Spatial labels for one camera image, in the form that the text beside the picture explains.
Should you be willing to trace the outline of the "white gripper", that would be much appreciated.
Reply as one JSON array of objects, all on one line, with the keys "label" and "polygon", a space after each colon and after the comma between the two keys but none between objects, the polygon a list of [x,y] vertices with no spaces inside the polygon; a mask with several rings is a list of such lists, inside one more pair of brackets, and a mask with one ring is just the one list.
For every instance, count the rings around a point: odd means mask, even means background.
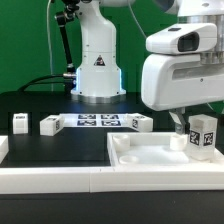
[{"label": "white gripper", "polygon": [[202,65],[198,54],[152,54],[143,65],[141,98],[153,110],[171,109],[175,132],[182,135],[186,122],[181,107],[224,100],[224,65]]}]

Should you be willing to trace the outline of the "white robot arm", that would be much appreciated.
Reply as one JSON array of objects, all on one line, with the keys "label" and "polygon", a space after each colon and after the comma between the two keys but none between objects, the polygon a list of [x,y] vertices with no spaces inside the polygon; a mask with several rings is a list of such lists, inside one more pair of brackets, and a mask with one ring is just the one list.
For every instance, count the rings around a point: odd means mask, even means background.
[{"label": "white robot arm", "polygon": [[[116,64],[116,28],[101,7],[122,7],[135,0],[63,0],[65,17],[78,18],[82,63],[73,72],[77,99],[110,103],[125,94]],[[184,109],[224,100],[224,0],[153,0],[178,22],[146,38],[151,53],[142,70],[141,99],[168,110],[176,131],[184,133]]]}]

